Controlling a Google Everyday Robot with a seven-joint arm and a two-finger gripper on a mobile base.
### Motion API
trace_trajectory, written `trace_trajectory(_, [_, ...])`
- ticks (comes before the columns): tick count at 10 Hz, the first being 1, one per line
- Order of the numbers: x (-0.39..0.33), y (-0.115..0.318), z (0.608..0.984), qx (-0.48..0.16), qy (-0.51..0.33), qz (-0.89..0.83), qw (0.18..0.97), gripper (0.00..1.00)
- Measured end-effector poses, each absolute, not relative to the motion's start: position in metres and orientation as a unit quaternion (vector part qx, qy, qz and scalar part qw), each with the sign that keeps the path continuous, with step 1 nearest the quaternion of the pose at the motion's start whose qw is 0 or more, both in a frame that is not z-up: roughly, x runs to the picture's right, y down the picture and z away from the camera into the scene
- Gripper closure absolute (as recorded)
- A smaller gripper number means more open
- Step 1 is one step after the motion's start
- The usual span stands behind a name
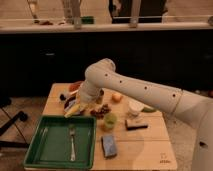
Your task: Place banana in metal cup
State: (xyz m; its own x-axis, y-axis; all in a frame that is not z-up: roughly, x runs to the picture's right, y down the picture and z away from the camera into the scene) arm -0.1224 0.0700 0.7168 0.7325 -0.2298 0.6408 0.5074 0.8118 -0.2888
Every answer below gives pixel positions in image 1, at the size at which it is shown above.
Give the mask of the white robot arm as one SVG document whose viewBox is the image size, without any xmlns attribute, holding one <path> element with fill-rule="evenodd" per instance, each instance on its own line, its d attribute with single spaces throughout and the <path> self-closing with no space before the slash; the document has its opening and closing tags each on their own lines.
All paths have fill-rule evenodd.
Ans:
<svg viewBox="0 0 213 171">
<path fill-rule="evenodd" d="M 108 58 L 88 66 L 78 91 L 80 104 L 95 101 L 100 90 L 107 88 L 175 116 L 196 130 L 191 171 L 213 171 L 213 98 L 126 77 L 115 70 L 114 62 Z"/>
</svg>

